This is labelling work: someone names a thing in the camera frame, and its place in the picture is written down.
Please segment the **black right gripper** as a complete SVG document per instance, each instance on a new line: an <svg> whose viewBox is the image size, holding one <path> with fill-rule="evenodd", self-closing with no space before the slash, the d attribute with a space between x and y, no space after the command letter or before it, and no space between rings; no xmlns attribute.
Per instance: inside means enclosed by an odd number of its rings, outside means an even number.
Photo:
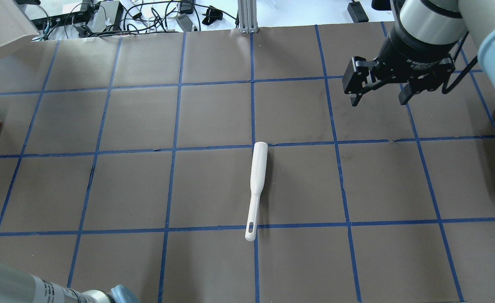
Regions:
<svg viewBox="0 0 495 303"><path fill-rule="evenodd" d="M390 38L384 41L378 57L373 60L354 56L343 74L343 92L357 106L368 91L387 84L406 84L399 92L400 105L407 105L420 92L437 90L455 71L455 62L442 54L434 62L424 62L401 54Z"/></svg>

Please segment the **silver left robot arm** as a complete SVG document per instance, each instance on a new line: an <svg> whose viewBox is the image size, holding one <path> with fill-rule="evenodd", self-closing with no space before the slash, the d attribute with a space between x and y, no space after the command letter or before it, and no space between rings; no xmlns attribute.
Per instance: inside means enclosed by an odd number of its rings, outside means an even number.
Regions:
<svg viewBox="0 0 495 303"><path fill-rule="evenodd" d="M126 286L78 292L0 263L0 303L138 303Z"/></svg>

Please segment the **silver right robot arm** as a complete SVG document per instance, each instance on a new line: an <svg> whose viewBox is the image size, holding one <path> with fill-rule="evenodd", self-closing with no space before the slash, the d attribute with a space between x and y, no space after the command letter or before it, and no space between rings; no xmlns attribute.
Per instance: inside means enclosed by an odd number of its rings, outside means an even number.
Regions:
<svg viewBox="0 0 495 303"><path fill-rule="evenodd" d="M455 71L450 52L465 36L476 44L476 59L495 88L495 0L373 0L371 6L391 11L394 26L378 57L351 58L343 91L352 106L387 84L404 84L401 105L437 90Z"/></svg>

